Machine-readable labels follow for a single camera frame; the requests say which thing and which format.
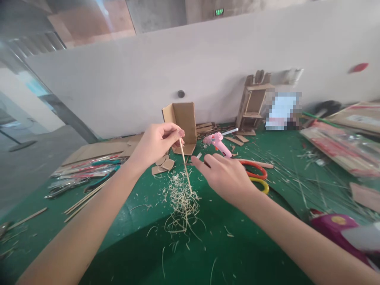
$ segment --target white pillar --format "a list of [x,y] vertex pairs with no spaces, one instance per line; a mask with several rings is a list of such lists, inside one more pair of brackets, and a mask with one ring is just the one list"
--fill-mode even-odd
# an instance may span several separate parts
[[4,65],[0,65],[0,100],[0,108],[32,133],[48,133],[65,125]]

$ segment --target hand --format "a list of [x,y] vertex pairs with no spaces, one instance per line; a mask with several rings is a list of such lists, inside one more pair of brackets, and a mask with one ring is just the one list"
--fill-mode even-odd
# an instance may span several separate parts
[[184,136],[185,131],[174,123],[152,124],[145,131],[129,161],[146,170],[163,157],[171,146],[179,147],[179,139]]
[[191,162],[203,174],[210,187],[234,206],[237,206],[242,194],[247,191],[260,193],[237,159],[225,158],[220,154],[206,154],[205,162],[210,167],[195,156],[191,157]]

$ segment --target yellow scissors handle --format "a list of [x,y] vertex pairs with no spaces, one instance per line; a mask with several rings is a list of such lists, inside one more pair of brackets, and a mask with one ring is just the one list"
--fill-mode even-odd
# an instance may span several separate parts
[[258,179],[258,178],[254,178],[254,177],[250,177],[249,179],[252,182],[259,182],[259,183],[261,183],[264,186],[264,190],[261,191],[261,192],[263,192],[264,194],[268,195],[268,193],[269,193],[269,185],[268,185],[267,182],[265,182],[264,180]]

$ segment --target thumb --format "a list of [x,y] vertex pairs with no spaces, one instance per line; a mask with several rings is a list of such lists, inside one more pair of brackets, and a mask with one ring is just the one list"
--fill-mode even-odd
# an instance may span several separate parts
[[167,144],[167,147],[170,148],[173,144],[175,144],[181,137],[185,134],[184,130],[178,129],[175,130],[168,136],[164,141]]

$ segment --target magenta device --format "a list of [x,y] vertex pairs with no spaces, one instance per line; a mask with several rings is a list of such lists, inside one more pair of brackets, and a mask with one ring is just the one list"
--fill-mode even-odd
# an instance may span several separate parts
[[228,135],[229,133],[233,133],[238,131],[239,129],[233,129],[231,131],[227,131],[225,133],[215,133],[212,135],[209,135],[203,139],[203,143],[205,144],[213,144],[215,146],[216,150],[220,150],[220,152],[223,154],[226,158],[231,158],[232,154],[230,150],[222,143],[222,139],[224,135]]

